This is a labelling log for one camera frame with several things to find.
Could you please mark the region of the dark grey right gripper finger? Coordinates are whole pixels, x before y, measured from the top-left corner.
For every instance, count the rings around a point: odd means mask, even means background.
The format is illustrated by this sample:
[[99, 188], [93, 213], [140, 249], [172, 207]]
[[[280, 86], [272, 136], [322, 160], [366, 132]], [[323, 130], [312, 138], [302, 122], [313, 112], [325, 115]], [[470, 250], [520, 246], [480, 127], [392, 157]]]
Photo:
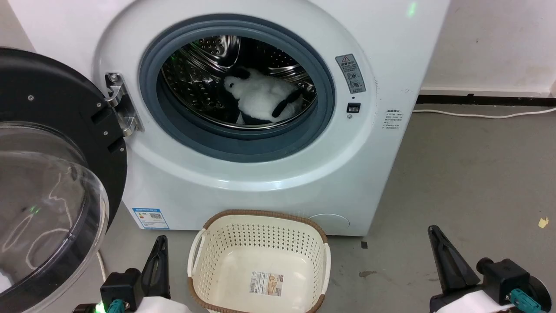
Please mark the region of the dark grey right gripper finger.
[[480, 279], [475, 271], [447, 239], [439, 226], [429, 226], [428, 236], [442, 294], [456, 293], [479, 285]]

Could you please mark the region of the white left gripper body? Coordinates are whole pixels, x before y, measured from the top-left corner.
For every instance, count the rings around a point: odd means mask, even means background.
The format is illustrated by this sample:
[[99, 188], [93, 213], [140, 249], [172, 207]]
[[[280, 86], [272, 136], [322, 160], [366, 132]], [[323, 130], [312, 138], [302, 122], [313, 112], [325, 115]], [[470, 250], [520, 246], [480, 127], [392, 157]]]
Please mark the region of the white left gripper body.
[[134, 313], [192, 313], [185, 305], [164, 297], [143, 297]]

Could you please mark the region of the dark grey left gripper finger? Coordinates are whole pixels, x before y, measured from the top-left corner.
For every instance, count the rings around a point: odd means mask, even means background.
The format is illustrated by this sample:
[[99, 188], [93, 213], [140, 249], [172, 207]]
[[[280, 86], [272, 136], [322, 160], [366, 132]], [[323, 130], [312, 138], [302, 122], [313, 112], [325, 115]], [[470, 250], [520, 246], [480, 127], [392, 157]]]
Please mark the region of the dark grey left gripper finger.
[[141, 274], [141, 287], [145, 297], [171, 299], [167, 236], [156, 238]]

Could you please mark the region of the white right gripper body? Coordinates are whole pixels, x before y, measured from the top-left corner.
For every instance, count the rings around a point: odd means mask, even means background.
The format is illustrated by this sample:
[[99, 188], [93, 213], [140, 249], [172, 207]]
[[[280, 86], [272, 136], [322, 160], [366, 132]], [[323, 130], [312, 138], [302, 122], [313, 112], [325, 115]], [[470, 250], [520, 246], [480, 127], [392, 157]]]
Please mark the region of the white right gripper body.
[[437, 295], [430, 300], [431, 313], [509, 313], [512, 303], [500, 305], [484, 291], [467, 294]]

